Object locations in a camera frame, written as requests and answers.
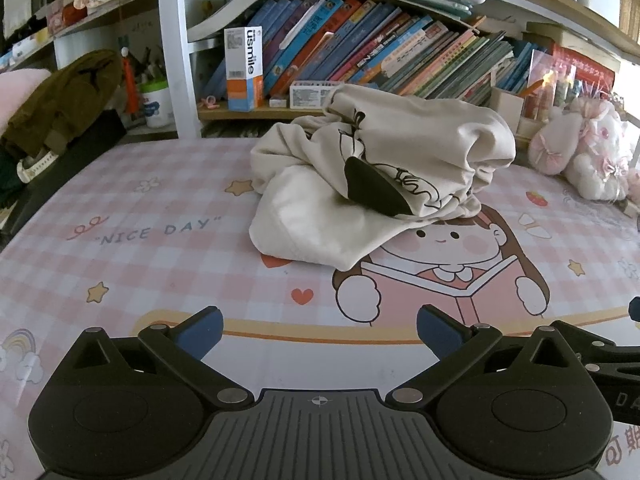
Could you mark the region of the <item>pink white plush bunny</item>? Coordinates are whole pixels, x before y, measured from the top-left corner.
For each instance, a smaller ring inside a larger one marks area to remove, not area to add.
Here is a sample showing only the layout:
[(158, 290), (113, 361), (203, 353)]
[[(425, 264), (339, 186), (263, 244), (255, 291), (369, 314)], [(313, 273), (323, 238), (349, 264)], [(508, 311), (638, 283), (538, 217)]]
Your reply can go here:
[(577, 98), (528, 144), (529, 165), (563, 176), (585, 200), (619, 202), (629, 193), (623, 122), (607, 100)]

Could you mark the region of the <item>white orange flat box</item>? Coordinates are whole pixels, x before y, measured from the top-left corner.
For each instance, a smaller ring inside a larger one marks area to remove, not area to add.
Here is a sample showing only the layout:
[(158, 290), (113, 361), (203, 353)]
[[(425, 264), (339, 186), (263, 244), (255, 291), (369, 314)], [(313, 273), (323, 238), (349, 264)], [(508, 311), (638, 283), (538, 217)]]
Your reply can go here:
[(321, 110), (323, 102), (340, 83), (329, 80), (296, 80), (288, 88), (292, 110)]

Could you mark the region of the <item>usmile white orange box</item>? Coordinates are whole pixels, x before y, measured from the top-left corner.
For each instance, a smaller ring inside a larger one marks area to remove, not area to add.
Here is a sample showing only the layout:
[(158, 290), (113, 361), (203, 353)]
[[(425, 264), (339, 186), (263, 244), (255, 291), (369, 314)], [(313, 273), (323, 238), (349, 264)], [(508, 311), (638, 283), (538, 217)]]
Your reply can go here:
[(228, 109), (250, 112), (262, 105), (262, 26), (227, 28), (224, 60)]

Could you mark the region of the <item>cream t-shirt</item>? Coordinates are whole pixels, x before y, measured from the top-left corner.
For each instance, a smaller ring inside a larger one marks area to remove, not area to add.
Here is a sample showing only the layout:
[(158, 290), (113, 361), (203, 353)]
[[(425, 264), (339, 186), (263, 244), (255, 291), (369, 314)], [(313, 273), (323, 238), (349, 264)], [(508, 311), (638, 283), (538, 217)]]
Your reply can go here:
[(476, 216), (515, 155), (488, 107), (342, 84), (322, 115), (278, 122), (250, 151), (248, 235), (264, 255), (346, 271), (410, 229)]

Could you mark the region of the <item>brown jacket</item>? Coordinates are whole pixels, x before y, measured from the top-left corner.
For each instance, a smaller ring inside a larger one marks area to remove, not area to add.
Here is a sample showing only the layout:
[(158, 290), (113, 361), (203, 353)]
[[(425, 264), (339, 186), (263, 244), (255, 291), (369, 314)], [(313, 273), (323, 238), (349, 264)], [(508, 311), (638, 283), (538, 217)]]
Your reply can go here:
[(1, 76), (1, 144), (21, 156), (47, 145), (65, 148), (98, 119), (122, 82), (122, 62), (112, 50), (91, 51), (72, 64), (14, 70)]

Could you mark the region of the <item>beige pen holder box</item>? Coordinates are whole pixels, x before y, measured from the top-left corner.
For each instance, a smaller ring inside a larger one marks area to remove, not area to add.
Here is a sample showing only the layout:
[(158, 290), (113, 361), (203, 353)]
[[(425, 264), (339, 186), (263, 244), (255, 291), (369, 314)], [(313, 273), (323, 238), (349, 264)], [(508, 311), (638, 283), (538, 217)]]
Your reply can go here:
[(524, 99), (517, 94), (497, 87), (491, 88), (489, 107), (502, 117), (513, 134), (518, 132), (523, 105)]

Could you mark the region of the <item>row of leaning books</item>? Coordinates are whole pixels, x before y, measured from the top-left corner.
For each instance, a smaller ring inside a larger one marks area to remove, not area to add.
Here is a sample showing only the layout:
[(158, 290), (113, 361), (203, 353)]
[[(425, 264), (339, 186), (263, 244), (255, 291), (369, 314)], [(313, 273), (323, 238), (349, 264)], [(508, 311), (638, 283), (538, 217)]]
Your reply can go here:
[[(296, 80), (329, 80), (421, 99), (488, 102), (540, 81), (539, 44), (482, 35), (408, 6), (375, 0), (264, 0), (240, 27), (262, 26), (264, 99), (288, 104)], [(203, 104), (227, 100), (224, 57)]]

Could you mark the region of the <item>pink checkered cartoon tablecloth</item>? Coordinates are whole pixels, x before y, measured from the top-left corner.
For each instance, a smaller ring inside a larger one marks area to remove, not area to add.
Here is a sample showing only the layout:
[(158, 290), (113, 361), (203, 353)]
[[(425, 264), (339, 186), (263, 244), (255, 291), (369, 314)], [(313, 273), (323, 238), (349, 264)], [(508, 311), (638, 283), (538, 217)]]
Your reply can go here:
[[(416, 333), (434, 296), (387, 273), (341, 288), (331, 268), (262, 255), (248, 236), (259, 197), (248, 139), (113, 148), (67, 182), (1, 254), (1, 474), (35, 479), (32, 404), (88, 327), (134, 336), (209, 306), (224, 334), (206, 363), (254, 392), (376, 389), (436, 361)], [(511, 166), (480, 194), (465, 226), (513, 263), (465, 300), (465, 323), (509, 335), (563, 320), (638, 344), (628, 313), (639, 292), (639, 232), (611, 205), (563, 181)]]

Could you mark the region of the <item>white cup with pens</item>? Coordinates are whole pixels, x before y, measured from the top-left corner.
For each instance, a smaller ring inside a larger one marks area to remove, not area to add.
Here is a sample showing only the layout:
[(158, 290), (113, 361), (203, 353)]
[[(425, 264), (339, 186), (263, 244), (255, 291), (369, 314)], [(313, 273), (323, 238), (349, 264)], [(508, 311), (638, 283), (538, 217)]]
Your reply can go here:
[(162, 79), (140, 84), (139, 90), (146, 125), (150, 128), (170, 125), (174, 111), (168, 81)]

